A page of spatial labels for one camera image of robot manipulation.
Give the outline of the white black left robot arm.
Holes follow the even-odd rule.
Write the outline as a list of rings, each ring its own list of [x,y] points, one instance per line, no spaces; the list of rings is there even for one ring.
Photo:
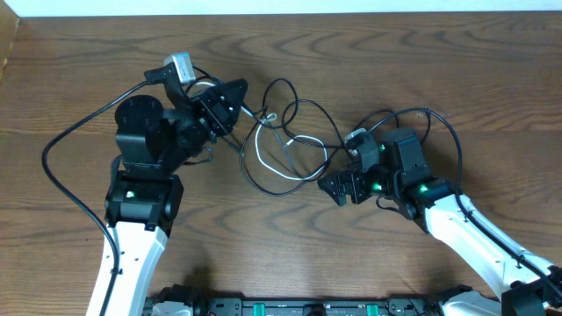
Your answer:
[[[110,235],[89,315],[141,314],[184,194],[176,171],[206,143],[233,131],[247,90],[247,81],[237,79],[180,97],[172,109],[150,95],[119,104],[116,141],[123,165],[104,202]]]

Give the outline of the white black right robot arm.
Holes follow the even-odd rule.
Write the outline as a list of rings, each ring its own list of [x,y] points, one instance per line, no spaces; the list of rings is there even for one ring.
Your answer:
[[[340,206],[392,200],[394,212],[454,250],[496,297],[458,286],[427,314],[544,315],[561,307],[561,269],[502,232],[449,180],[433,176],[414,130],[398,128],[375,140],[358,129],[344,144],[350,166],[319,179],[319,188]]]

